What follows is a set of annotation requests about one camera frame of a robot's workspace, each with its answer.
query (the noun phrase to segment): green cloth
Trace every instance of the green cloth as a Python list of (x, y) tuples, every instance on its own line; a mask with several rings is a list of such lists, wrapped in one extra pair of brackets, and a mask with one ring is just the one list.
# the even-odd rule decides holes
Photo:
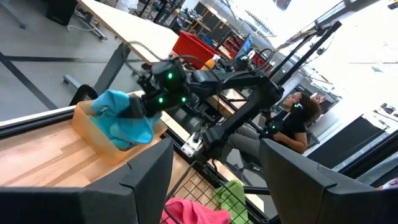
[(243, 186), (238, 180), (231, 180), (225, 187), (219, 187), (214, 191), (215, 199), (226, 209), (231, 216), (231, 223), (250, 223), (246, 209)]

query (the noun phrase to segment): red bin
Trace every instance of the red bin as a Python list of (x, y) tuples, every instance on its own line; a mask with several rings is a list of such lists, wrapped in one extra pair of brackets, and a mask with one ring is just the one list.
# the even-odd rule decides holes
[(195, 34), (184, 31), (180, 31), (180, 37), (175, 43), (173, 51), (179, 55), (191, 55), (203, 61), (199, 62), (194, 59), (187, 59), (196, 69), (201, 69), (205, 62), (213, 58), (214, 54), (219, 55), (216, 50), (204, 43)]

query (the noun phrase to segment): teal cloth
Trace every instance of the teal cloth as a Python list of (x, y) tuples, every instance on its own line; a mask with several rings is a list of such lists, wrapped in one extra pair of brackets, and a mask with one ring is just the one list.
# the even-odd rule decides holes
[(153, 118), (118, 118), (118, 114), (129, 106), (129, 96), (116, 90), (106, 90), (91, 105), (95, 116), (90, 119), (122, 151), (137, 144), (149, 144), (154, 138), (152, 127), (161, 116), (158, 113)]
[(246, 209), (243, 186), (238, 180), (231, 180), (225, 187), (219, 187), (214, 191), (215, 199), (220, 203), (222, 209), (226, 209), (231, 216), (231, 223), (251, 223)]

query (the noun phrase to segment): black monitor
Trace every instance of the black monitor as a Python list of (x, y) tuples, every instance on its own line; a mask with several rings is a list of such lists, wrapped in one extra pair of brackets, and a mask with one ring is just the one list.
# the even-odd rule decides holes
[(239, 51), (235, 55), (235, 59), (240, 58), (242, 55), (246, 55), (250, 52), (251, 47), (253, 46), (253, 38), (249, 34), (246, 39), (244, 40), (242, 47), (239, 49)]

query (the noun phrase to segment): floor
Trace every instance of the floor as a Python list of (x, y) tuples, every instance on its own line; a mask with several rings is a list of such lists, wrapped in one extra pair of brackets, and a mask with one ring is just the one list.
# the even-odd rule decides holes
[[(45, 17), (46, 4), (42, 1), (12, 0), (11, 6), (22, 15), (27, 29), (19, 28), (17, 22), (0, 7), (0, 30), (5, 31), (0, 35), (0, 56), (80, 58), (86, 62), (21, 62), (7, 59), (14, 67), (14, 73), (0, 63), (0, 121), (48, 111), (49, 108), (39, 98), (47, 98), (59, 108), (67, 106), (76, 90), (63, 82), (63, 76), (70, 74), (80, 83), (94, 85), (119, 45), (119, 41), (104, 29), (103, 32), (108, 36), (106, 41), (100, 41), (91, 32), (73, 28), (67, 31)], [(74, 17), (70, 24), (83, 27)], [(130, 58), (135, 59), (137, 56), (131, 53)], [(127, 66), (124, 66), (110, 89), (131, 92), (138, 90), (139, 86)], [(42, 97), (37, 98), (35, 94), (41, 94)], [(176, 116), (184, 117), (186, 114), (179, 111)], [(184, 126), (194, 132), (198, 124), (199, 121), (192, 118)], [(232, 164), (241, 164), (237, 151), (231, 153), (228, 160)], [(244, 171), (244, 175), (253, 185), (265, 184), (259, 176), (249, 171)], [(276, 210), (270, 196), (262, 198), (266, 215), (273, 217)]]

